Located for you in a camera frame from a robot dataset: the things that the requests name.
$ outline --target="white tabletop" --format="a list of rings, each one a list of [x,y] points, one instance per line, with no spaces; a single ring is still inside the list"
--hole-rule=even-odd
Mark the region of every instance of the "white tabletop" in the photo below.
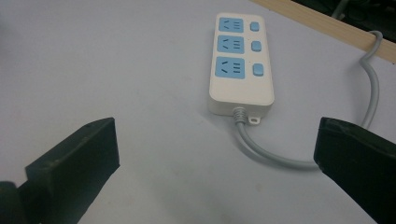
[[[312,160],[321,117],[359,123],[364,52],[248,0],[13,0],[0,7],[0,180],[85,123],[114,117],[120,168],[79,223],[374,223],[322,172],[253,161],[208,112],[216,15],[264,17],[276,101],[248,128]],[[396,142],[396,66],[373,58],[371,131]]]

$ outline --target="power strip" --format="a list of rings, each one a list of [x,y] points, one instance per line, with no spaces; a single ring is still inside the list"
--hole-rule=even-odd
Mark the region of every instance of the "power strip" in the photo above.
[[[274,102],[264,19],[220,13],[216,19],[209,110],[232,116],[243,107],[248,122],[259,124]]]

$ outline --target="wooden board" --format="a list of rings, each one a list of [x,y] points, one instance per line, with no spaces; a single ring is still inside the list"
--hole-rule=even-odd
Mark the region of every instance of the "wooden board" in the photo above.
[[[310,28],[337,38],[362,50],[369,50],[375,42],[375,36],[332,17],[326,16],[308,7],[290,0],[252,0]],[[396,63],[396,44],[383,40],[376,55]]]

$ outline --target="white table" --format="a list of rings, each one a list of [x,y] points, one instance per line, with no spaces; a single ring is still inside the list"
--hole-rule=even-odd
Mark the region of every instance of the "white table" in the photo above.
[[[319,119],[359,123],[364,52],[248,0],[15,0],[0,7],[0,180],[85,123],[114,117],[119,170],[79,223],[374,223],[329,177],[249,158],[232,118],[208,112],[219,12],[265,18],[276,101],[249,128],[311,160]],[[396,66],[372,59],[371,131],[396,142]]]

